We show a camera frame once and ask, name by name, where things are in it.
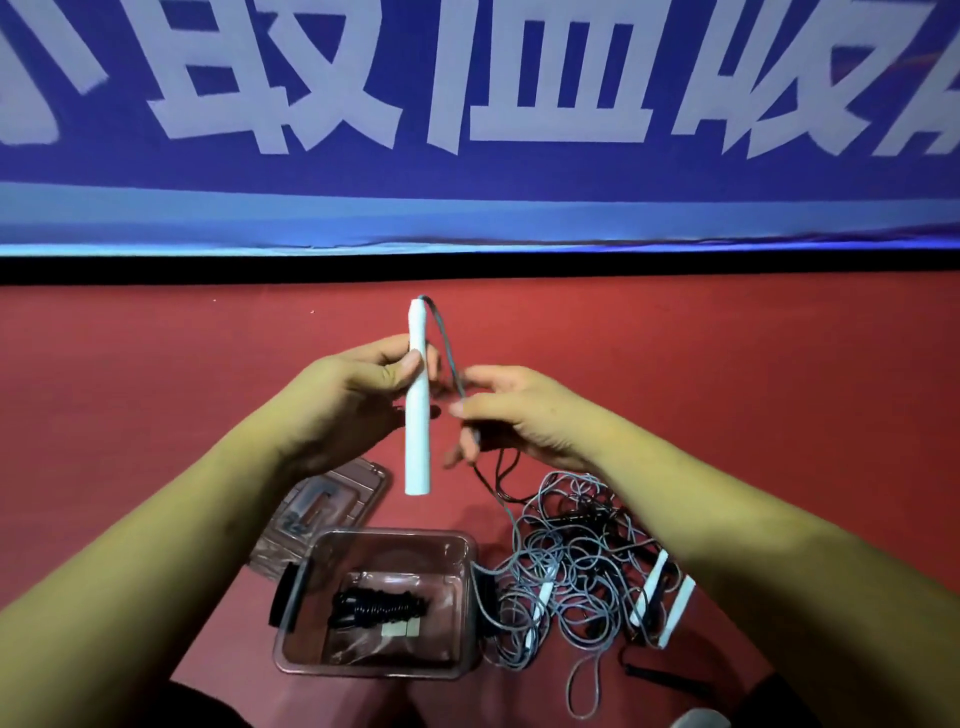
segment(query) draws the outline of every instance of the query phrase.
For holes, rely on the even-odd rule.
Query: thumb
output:
[[[380,366],[366,361],[353,362],[348,386],[369,394],[394,394],[410,386],[420,373],[423,359],[416,349],[408,351],[393,364]]]
[[[523,419],[521,402],[515,392],[483,392],[450,405],[450,414],[461,420],[497,420],[519,425]]]

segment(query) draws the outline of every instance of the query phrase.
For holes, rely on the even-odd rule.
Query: white handle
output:
[[[410,302],[410,349],[423,358],[423,368],[407,392],[406,471],[404,492],[408,496],[430,493],[430,382],[426,372],[426,303]]]

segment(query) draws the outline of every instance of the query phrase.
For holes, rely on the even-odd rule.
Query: left hand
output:
[[[270,433],[289,485],[339,468],[403,426],[394,402],[424,366],[409,348],[410,337],[399,334],[318,359],[251,416]],[[426,358],[436,382],[437,350],[428,346]]]

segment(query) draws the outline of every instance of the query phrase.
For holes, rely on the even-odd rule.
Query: transparent plastic box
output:
[[[462,676],[478,657],[470,568],[475,558],[476,543],[457,531],[326,531],[277,587],[276,665],[306,675]],[[331,628],[334,596],[350,587],[411,592],[426,599],[427,611],[416,625],[411,619],[369,629]]]
[[[288,564],[306,555],[322,531],[361,524],[388,486],[387,472],[363,458],[302,480],[276,509],[248,565],[267,578],[279,579]]]

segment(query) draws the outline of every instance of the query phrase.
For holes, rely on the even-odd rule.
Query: red surface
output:
[[[311,359],[403,330],[419,293],[439,303],[463,364],[543,370],[960,589],[960,275],[821,275],[0,289],[0,603]],[[455,424],[433,432],[436,451]],[[399,472],[402,436],[370,457]],[[530,491],[542,473],[526,462],[510,486]],[[504,538],[472,474],[437,469],[434,483],[427,498],[395,489],[372,524]],[[179,679],[258,728],[364,725],[356,706],[391,686],[279,673],[271,593],[242,572]],[[541,657],[410,693],[431,725],[572,724],[572,654],[556,638]],[[766,670],[699,593],[669,650],[643,664],[714,679],[727,697]],[[581,709],[590,690],[583,675]],[[598,723],[665,726],[685,705],[605,662]]]

